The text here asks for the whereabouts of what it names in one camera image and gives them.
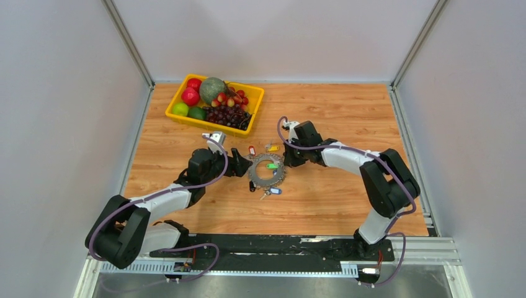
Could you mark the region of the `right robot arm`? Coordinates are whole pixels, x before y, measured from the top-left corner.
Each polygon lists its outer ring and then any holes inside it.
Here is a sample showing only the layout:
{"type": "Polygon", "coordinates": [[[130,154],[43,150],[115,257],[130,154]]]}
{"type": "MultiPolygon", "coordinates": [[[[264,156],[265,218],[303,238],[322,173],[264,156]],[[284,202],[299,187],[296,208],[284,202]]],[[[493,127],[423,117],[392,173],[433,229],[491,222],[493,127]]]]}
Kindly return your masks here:
{"type": "Polygon", "coordinates": [[[362,178],[371,210],[355,232],[354,250],[362,259],[378,253],[379,244],[402,216],[416,211],[421,189],[401,155],[350,147],[332,138],[323,139],[310,121],[299,123],[282,116],[277,123],[285,146],[285,165],[294,168],[307,161],[339,168],[362,178]]]}

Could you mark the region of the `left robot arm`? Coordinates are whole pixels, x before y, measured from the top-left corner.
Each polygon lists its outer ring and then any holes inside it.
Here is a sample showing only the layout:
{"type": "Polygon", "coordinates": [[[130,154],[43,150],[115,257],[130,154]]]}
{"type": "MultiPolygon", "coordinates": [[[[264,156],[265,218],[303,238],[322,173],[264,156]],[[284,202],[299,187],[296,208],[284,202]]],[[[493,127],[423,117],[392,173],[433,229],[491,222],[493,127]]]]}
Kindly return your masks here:
{"type": "Polygon", "coordinates": [[[165,215],[195,205],[205,188],[223,176],[242,177],[252,161],[236,148],[228,155],[224,150],[194,150],[187,168],[160,191],[127,199],[112,196],[85,239],[89,254],[108,261],[118,269],[132,264],[137,256],[167,249],[175,257],[190,248],[188,229],[173,220],[160,221],[165,215]]]}

